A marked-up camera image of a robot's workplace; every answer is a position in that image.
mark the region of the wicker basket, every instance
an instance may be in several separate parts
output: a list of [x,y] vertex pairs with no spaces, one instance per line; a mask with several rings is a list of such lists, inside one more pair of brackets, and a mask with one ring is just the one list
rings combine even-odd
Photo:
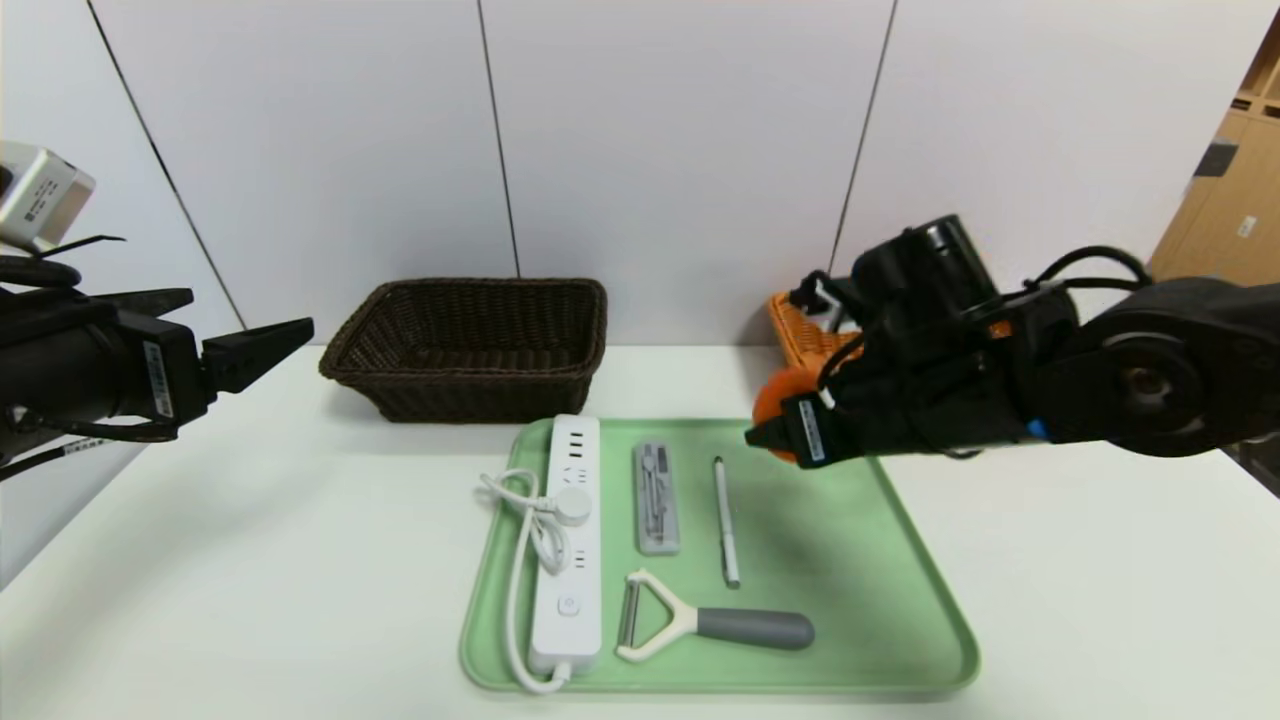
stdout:
[[605,293],[590,279],[387,283],[320,360],[394,423],[529,423],[577,413],[604,356]]
[[[783,355],[787,356],[787,365],[804,368],[818,374],[831,356],[858,337],[852,333],[827,333],[805,319],[804,313],[787,301],[786,292],[780,292],[769,299],[769,318],[773,320],[773,331],[778,336],[778,345],[782,346]],[[854,360],[863,354],[859,347],[849,356]]]

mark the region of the pen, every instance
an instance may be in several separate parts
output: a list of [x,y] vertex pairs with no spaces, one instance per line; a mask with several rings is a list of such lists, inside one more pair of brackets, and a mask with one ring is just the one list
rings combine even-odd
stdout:
[[733,519],[728,515],[728,480],[724,479],[724,460],[716,457],[716,495],[721,506],[721,564],[724,568],[724,584],[732,589],[741,585],[737,577],[737,548],[733,546]]

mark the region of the power outlet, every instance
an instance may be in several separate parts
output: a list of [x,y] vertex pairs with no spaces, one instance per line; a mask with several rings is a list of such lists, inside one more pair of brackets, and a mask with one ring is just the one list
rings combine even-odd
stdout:
[[548,497],[577,488],[591,498],[586,523],[564,528],[570,562],[552,575],[538,566],[534,629],[529,641],[529,666],[550,673],[568,662],[575,674],[595,666],[603,646],[600,584],[600,421],[582,415],[557,415],[547,464]]

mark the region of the peeler blade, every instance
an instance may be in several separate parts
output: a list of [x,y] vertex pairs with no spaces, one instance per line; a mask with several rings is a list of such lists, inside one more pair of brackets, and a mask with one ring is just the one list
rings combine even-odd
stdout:
[[640,607],[640,583],[628,579],[627,594],[622,598],[622,626],[618,628],[618,646],[635,647],[636,611]]

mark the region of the white table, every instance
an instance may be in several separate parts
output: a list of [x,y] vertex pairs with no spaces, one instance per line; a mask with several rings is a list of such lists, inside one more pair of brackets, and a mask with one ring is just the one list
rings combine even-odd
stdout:
[[[1280,502],[1219,452],[1101,443],[886,460],[982,646],[950,698],[486,693],[474,488],[517,428],[388,424],[319,357],[143,452],[0,592],[0,717],[1280,716]],[[586,413],[746,416],[777,361],[613,347]]]

